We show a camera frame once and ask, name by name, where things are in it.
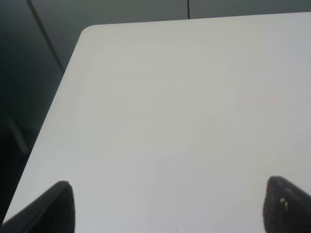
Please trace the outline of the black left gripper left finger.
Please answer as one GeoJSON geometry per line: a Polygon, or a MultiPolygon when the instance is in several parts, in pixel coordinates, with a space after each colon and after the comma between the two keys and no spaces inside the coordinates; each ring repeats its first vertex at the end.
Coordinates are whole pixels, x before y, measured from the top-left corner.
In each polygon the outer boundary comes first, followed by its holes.
{"type": "Polygon", "coordinates": [[[72,186],[59,181],[2,224],[2,233],[73,233],[75,203],[72,186]]]}

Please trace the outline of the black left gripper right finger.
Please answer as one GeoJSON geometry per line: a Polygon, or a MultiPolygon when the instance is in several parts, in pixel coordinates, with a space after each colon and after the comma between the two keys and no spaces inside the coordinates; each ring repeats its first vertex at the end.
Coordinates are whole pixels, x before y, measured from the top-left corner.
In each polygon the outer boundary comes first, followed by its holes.
{"type": "Polygon", "coordinates": [[[309,233],[311,196],[281,176],[270,177],[263,204],[263,224],[267,233],[309,233]]]}

